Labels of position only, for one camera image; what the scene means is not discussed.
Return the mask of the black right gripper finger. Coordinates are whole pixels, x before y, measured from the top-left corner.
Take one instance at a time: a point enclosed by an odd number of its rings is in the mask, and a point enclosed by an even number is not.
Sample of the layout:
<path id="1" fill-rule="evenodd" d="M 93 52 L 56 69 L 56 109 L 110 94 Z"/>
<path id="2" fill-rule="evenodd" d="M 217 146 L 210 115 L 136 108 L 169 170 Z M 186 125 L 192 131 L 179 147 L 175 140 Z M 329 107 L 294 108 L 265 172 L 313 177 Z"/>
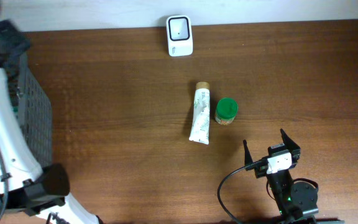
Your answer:
<path id="1" fill-rule="evenodd" d="M 301 153 L 301 147 L 297 145 L 297 143 L 295 143 L 283 129 L 280 129 L 280 133 L 282 136 L 283 143 L 284 145 L 286 145 L 289 152 L 293 156 L 299 156 Z"/>
<path id="2" fill-rule="evenodd" d="M 253 160 L 246 140 L 243 140 L 243 146 L 244 146 L 244 166 L 249 167 L 251 164 L 253 164 Z"/>

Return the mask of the white barcode scanner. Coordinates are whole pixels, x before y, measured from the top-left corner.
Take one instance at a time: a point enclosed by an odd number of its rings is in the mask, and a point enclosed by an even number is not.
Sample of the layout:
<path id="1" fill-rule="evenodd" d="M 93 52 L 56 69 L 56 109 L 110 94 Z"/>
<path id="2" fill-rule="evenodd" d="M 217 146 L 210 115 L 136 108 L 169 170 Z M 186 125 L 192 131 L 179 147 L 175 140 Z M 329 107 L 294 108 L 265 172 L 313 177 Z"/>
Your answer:
<path id="1" fill-rule="evenodd" d="M 168 54 L 182 57 L 193 53 L 191 20 L 185 15 L 170 16 L 166 20 Z"/>

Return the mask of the green lid jar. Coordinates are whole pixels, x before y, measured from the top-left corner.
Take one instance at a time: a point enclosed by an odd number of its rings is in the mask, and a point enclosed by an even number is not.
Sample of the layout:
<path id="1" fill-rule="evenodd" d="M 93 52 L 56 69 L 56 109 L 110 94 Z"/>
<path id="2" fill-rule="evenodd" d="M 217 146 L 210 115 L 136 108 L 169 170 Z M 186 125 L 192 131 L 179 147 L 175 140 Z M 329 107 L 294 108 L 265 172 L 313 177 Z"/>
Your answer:
<path id="1" fill-rule="evenodd" d="M 214 118 L 218 124 L 231 124 L 238 112 L 238 104 L 232 98 L 222 98 L 218 101 Z"/>

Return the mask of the white cream tube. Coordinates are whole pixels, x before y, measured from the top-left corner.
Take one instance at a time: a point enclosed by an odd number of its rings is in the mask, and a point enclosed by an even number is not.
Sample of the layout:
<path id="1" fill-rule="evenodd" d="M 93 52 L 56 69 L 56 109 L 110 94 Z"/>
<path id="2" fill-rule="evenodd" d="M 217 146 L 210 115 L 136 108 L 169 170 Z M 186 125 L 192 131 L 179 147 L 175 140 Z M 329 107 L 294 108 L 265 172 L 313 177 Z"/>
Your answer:
<path id="1" fill-rule="evenodd" d="M 193 122 L 189 140 L 209 144 L 210 90 L 208 82 L 196 84 L 193 101 Z"/>

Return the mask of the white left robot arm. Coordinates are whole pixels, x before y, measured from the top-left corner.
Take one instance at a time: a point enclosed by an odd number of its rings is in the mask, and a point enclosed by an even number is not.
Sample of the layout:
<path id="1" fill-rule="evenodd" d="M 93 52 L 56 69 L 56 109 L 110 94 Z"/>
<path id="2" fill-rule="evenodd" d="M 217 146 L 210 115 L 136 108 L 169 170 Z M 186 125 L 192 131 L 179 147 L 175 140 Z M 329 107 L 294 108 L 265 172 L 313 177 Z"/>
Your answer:
<path id="1" fill-rule="evenodd" d="M 22 212 L 47 223 L 100 224 L 52 161 L 52 106 L 28 66 L 30 46 L 12 21 L 0 20 L 0 221 Z"/>

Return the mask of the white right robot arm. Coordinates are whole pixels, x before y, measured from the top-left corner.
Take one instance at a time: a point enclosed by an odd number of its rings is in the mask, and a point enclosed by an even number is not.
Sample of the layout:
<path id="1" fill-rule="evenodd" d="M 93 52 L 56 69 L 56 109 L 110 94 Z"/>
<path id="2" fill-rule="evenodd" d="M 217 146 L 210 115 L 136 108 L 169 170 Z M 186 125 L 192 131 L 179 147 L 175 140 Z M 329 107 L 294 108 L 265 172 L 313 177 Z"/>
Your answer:
<path id="1" fill-rule="evenodd" d="M 253 161 L 247 146 L 244 145 L 245 170 L 253 170 L 256 178 L 267 179 L 266 189 L 277 204 L 280 216 L 274 218 L 275 223 L 344 223 L 338 219 L 320 219 L 315 215 L 319 185 L 306 179 L 294 179 L 290 170 L 295 168 L 301 155 L 301 147 L 287 133 L 280 130 L 282 143 L 268 147 L 268 155 Z"/>

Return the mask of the grey plastic basket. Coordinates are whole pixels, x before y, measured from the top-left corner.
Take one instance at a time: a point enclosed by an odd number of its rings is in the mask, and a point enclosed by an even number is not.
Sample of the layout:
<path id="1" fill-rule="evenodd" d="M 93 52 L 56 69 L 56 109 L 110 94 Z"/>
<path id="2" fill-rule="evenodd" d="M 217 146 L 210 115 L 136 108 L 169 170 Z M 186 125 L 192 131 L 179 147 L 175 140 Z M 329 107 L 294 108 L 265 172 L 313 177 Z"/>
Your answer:
<path id="1" fill-rule="evenodd" d="M 28 66 L 27 55 L 19 58 L 19 75 L 8 81 L 12 109 L 24 139 L 42 166 L 52 164 L 52 106 Z"/>

